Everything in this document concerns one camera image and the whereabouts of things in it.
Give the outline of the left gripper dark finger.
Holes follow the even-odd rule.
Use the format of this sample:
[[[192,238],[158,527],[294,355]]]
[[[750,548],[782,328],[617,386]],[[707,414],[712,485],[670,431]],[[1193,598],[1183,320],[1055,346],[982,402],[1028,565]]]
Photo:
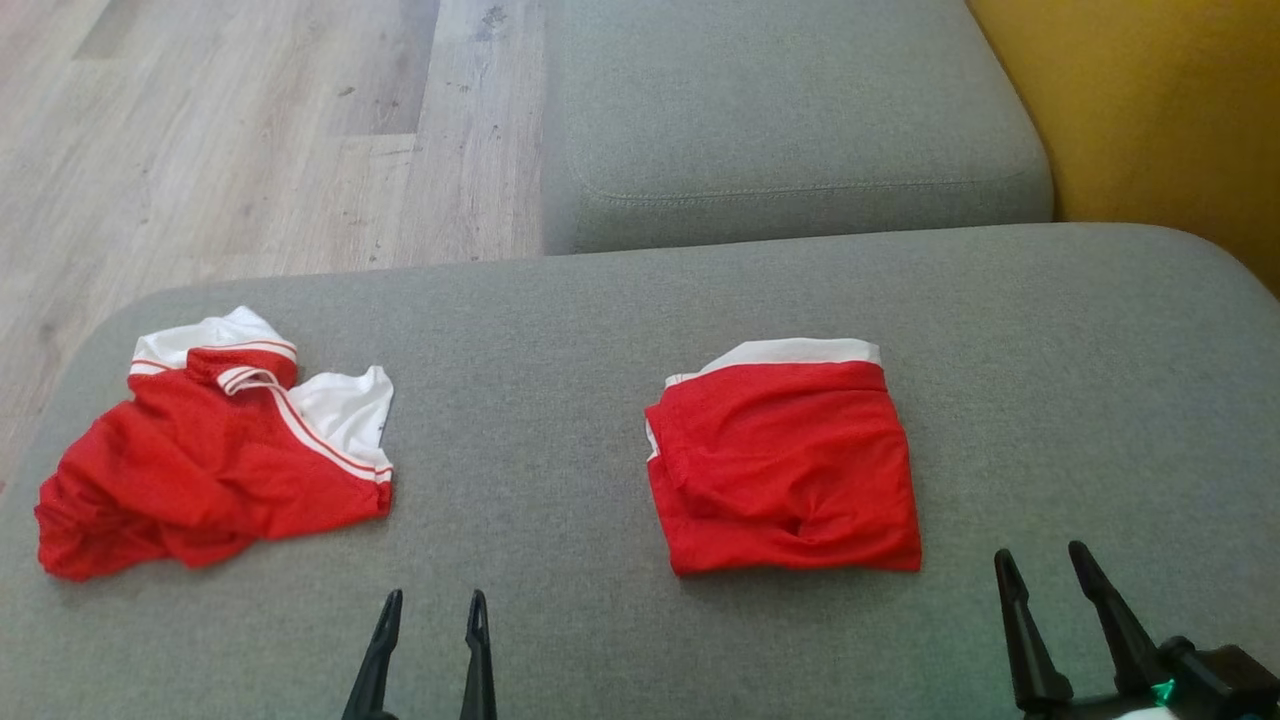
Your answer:
[[[481,591],[474,591],[470,600],[465,642],[470,656],[460,717],[463,720],[495,720],[497,693],[492,660],[492,639],[486,597]]]
[[[390,657],[399,638],[402,607],[403,591],[392,591],[381,607],[355,678],[342,714],[343,720],[396,719],[384,703]]]

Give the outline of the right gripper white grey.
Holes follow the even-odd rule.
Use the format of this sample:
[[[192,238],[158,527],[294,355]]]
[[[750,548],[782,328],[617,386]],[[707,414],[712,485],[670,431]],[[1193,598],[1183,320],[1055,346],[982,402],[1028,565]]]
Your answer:
[[[1277,675],[1236,644],[1199,650],[1185,637],[1155,644],[1088,546],[1068,544],[1082,593],[1094,605],[1117,692],[1073,700],[1029,609],[1010,550],[995,575],[1015,705],[1024,719],[1276,719]]]

